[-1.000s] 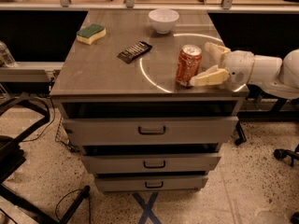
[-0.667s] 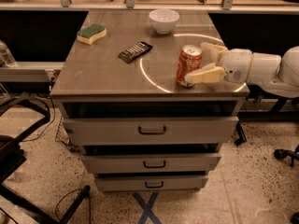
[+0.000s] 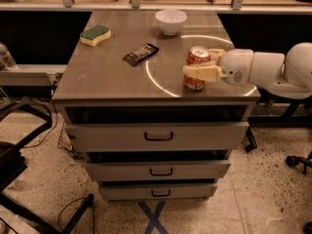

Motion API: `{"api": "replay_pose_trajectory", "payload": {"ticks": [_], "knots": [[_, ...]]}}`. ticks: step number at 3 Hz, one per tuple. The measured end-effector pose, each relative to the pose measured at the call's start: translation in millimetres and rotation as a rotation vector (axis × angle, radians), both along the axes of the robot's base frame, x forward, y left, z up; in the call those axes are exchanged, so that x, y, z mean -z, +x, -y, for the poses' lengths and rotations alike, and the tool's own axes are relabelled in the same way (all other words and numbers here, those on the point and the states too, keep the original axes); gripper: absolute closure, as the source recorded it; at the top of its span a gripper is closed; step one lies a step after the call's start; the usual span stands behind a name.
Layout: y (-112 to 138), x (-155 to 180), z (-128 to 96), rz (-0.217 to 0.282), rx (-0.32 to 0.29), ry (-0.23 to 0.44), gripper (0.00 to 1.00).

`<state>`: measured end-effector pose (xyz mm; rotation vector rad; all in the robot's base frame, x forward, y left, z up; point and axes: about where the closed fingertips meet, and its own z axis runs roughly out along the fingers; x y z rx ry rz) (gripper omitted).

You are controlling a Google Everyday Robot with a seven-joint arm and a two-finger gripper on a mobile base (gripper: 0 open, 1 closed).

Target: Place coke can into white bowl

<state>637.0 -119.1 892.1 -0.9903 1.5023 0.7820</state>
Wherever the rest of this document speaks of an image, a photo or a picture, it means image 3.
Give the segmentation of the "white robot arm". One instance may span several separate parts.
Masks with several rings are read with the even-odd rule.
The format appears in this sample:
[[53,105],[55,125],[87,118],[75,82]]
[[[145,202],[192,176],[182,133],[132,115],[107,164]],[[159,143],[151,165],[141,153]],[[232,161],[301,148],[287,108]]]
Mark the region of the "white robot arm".
[[212,59],[182,68],[186,77],[206,82],[223,79],[227,84],[255,85],[282,98],[312,96],[312,44],[299,43],[284,55],[250,49],[209,49]]

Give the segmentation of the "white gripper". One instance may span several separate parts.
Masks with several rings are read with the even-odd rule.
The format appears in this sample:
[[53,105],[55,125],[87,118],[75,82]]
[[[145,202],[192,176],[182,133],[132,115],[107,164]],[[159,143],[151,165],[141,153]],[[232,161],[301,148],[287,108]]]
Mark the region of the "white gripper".
[[[254,59],[254,52],[247,49],[234,49],[226,52],[223,49],[209,49],[211,62],[220,65],[224,73],[223,80],[230,85],[245,86]],[[221,68],[216,65],[185,65],[182,72],[185,76],[207,82],[217,82],[221,78]]]

